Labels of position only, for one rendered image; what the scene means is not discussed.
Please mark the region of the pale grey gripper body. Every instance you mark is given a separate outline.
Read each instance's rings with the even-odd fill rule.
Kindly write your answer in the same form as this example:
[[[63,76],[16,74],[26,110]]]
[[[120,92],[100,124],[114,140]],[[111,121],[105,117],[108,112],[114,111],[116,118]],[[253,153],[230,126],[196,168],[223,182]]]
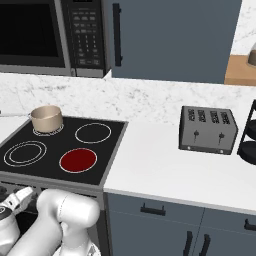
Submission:
[[[14,214],[19,214],[26,210],[29,203],[31,202],[33,195],[33,189],[31,187],[25,187],[17,191],[16,193],[10,194],[0,206],[9,208]]]

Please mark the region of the black stove with hob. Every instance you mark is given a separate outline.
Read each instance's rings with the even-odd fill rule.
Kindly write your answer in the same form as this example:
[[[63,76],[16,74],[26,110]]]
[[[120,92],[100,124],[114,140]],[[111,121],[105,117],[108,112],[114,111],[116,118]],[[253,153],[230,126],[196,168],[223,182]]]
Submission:
[[[37,217],[36,200],[45,189],[61,189],[98,202],[100,216],[88,229],[102,256],[110,256],[103,186],[127,124],[65,116],[52,133],[35,131],[30,120],[0,143],[0,186],[9,194],[33,188],[28,208],[17,215],[21,232]]]

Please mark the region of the beige metal saucepan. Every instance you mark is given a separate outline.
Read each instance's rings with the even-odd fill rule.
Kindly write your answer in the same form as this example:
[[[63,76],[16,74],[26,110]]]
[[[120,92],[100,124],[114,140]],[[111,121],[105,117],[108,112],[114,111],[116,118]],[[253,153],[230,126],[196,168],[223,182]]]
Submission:
[[[28,117],[35,131],[50,133],[63,125],[61,109],[55,105],[45,105],[32,110],[29,114],[0,113],[0,117]]]

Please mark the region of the blue-grey cupboard door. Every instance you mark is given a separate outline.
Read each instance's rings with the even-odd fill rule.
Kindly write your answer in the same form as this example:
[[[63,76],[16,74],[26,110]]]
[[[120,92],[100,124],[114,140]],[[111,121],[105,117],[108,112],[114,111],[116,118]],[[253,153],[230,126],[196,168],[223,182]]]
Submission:
[[[256,256],[256,235],[201,227],[193,256],[199,256],[205,242],[210,244],[205,256]]]
[[[109,212],[113,256],[183,256],[187,232],[192,233],[189,256],[197,235],[197,226]]]
[[[115,65],[112,4],[121,8]],[[242,0],[108,0],[115,78],[222,84]]]

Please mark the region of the blue-grey drawer front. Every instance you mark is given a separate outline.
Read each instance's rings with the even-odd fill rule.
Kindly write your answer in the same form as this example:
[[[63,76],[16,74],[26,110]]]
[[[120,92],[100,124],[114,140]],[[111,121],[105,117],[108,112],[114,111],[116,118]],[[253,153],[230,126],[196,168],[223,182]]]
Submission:
[[[178,203],[151,200],[139,197],[107,194],[109,209],[118,213],[132,214],[143,217],[160,218],[197,225],[203,215],[203,209],[196,206],[188,206]],[[146,204],[148,208],[161,209],[164,206],[165,216],[153,215],[140,212],[140,207]]]
[[[256,231],[244,229],[245,219],[248,219],[250,224],[256,225],[256,215],[205,209],[201,225],[216,230],[256,235]]]

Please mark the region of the black and silver microwave oven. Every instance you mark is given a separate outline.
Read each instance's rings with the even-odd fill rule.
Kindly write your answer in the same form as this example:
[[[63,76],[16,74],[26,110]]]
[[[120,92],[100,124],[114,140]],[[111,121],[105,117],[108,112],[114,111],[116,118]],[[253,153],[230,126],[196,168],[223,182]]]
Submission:
[[[0,72],[102,78],[102,0],[0,0]]]

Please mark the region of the silver four-slot toaster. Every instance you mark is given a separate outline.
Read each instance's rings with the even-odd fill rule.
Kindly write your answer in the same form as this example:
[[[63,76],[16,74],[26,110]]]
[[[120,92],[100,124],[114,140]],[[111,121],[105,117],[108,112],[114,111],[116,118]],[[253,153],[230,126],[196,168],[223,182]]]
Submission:
[[[238,134],[230,109],[183,106],[179,123],[179,149],[230,155]]]

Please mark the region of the wooden shelf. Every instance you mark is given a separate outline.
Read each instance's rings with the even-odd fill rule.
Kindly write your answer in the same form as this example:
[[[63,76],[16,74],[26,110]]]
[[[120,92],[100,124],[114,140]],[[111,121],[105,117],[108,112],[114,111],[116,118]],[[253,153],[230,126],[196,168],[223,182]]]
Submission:
[[[247,55],[229,57],[224,84],[256,86],[256,66],[248,63]]]

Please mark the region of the grey round object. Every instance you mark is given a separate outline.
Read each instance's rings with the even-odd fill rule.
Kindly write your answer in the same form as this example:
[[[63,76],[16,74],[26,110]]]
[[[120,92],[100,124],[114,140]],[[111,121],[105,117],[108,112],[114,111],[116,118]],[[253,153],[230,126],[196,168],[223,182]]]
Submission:
[[[253,45],[249,55],[247,63],[256,67],[256,43]]]

